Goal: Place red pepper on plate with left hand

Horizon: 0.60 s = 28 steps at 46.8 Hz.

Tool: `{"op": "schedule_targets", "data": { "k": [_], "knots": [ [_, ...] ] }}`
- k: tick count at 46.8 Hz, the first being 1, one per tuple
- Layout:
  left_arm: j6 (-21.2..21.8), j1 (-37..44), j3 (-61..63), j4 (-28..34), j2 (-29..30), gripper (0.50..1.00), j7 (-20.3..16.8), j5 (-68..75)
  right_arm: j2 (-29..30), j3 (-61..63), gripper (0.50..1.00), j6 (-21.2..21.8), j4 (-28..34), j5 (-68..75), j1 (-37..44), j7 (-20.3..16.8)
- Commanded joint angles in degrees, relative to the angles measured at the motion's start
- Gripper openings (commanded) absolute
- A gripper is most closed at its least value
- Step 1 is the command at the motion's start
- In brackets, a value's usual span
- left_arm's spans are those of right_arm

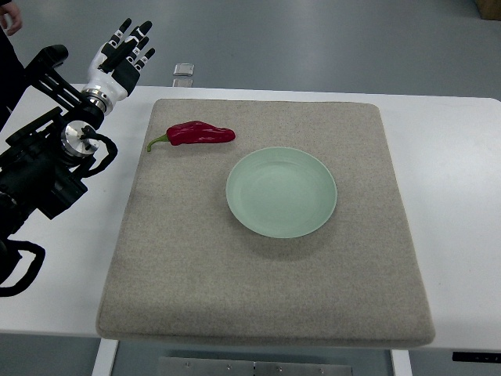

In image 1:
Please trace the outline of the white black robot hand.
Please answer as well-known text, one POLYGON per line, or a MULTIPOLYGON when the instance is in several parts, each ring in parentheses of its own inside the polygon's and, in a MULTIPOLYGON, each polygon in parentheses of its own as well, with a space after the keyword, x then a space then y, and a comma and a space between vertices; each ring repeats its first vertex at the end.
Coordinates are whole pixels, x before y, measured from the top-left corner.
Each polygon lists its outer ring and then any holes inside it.
POLYGON ((93 92, 110 104, 129 97, 136 87, 143 68, 155 49, 148 46, 153 23, 149 20, 131 27, 127 18, 94 56, 88 68, 85 92, 93 92))

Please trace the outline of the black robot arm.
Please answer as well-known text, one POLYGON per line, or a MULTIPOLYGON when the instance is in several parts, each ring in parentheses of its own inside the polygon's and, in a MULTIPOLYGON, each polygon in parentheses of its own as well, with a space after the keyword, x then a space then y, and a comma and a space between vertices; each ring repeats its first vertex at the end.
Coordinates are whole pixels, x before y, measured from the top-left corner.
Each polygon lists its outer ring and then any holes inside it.
POLYGON ((1 280, 14 272, 23 252, 34 259, 3 297, 25 291, 37 277, 45 249, 13 240, 28 217, 39 210, 53 219, 86 191, 83 179, 99 174, 117 156, 117 146, 97 131, 111 105, 91 89, 79 92, 57 72, 68 57, 63 45, 43 48, 26 68, 29 84, 59 105, 7 138, 1 155, 1 280))

